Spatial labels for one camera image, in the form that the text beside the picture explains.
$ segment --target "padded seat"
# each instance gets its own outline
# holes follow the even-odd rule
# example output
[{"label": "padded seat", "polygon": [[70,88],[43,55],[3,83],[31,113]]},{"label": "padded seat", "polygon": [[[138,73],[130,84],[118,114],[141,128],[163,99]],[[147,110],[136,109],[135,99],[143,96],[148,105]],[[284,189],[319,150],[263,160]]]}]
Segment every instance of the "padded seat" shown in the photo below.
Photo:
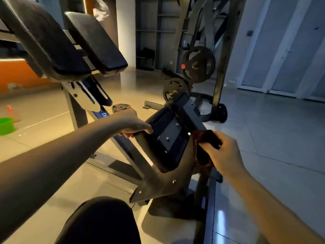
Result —
[{"label": "padded seat", "polygon": [[123,71],[127,62],[101,24],[92,15],[65,12],[68,31],[104,76]]},{"label": "padded seat", "polygon": [[41,4],[0,0],[0,19],[51,81],[79,81],[90,75],[84,59]]}]

